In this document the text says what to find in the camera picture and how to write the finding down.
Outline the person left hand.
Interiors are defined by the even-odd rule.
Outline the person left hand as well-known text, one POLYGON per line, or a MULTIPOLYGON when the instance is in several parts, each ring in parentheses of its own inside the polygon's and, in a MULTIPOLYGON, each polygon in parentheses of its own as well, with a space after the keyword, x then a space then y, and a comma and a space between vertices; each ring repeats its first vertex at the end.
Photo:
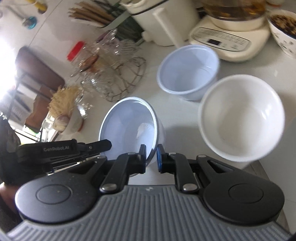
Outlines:
POLYGON ((16 211, 15 205, 15 195, 20 187, 7 185, 4 182, 1 184, 1 198, 5 202, 5 204, 13 211, 16 211))

